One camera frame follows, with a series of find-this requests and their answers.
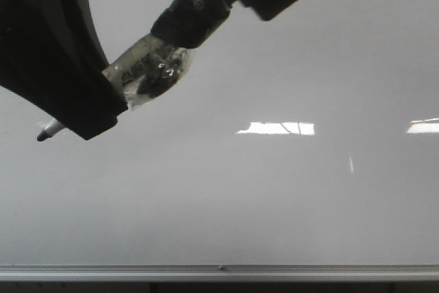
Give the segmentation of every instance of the robotic arm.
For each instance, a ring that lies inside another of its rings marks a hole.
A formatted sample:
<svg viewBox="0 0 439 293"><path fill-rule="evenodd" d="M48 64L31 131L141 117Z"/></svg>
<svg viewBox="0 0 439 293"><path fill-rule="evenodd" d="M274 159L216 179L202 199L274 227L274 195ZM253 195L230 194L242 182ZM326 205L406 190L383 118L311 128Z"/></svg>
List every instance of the robotic arm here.
<svg viewBox="0 0 439 293"><path fill-rule="evenodd" d="M109 65L88 0L0 0L0 84L53 120L39 141L68 127L84 139L112 128L127 105L170 89L237 0L174 0L151 32ZM240 0L270 21L297 0Z"/></svg>

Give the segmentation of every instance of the aluminum rail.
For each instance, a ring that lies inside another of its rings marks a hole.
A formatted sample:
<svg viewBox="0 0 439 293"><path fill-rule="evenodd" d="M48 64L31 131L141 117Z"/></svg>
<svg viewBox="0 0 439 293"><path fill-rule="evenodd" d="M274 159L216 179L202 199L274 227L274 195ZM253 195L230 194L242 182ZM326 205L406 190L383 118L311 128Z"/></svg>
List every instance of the aluminum rail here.
<svg viewBox="0 0 439 293"><path fill-rule="evenodd" d="M439 266L0 266L0 281L370 282L437 281Z"/></svg>

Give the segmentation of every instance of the metal ledge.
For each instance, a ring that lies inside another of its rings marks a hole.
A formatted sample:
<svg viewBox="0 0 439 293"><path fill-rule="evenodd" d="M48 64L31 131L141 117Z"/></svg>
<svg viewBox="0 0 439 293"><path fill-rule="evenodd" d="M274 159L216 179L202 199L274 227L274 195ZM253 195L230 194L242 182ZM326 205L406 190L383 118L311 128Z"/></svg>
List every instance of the metal ledge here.
<svg viewBox="0 0 439 293"><path fill-rule="evenodd" d="M439 281L439 266L0 266L0 281Z"/></svg>

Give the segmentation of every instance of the white surface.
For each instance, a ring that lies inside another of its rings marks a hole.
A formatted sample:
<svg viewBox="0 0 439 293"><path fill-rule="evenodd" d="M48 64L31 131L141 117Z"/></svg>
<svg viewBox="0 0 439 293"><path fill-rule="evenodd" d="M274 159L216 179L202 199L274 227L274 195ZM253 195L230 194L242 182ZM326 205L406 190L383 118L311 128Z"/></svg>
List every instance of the white surface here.
<svg viewBox="0 0 439 293"><path fill-rule="evenodd" d="M109 60L171 1L91 0ZM0 263L438 264L437 17L236 5L179 85L88 142L37 143L48 116L1 89ZM282 134L236 134L251 123Z"/></svg>

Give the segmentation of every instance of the marker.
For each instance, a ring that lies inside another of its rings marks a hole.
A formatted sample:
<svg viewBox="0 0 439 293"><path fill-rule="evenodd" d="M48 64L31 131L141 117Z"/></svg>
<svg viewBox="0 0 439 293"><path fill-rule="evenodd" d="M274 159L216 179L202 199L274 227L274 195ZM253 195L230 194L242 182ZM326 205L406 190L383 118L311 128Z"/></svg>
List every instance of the marker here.
<svg viewBox="0 0 439 293"><path fill-rule="evenodd" d="M60 132L61 130L63 130L64 128L66 128L66 126L62 125L58 120L56 119L52 119L50 121L50 123L48 123L43 130L41 131L41 133L38 135L38 137L36 138L36 140L38 142L43 142L51 137L53 137L56 133Z"/></svg>

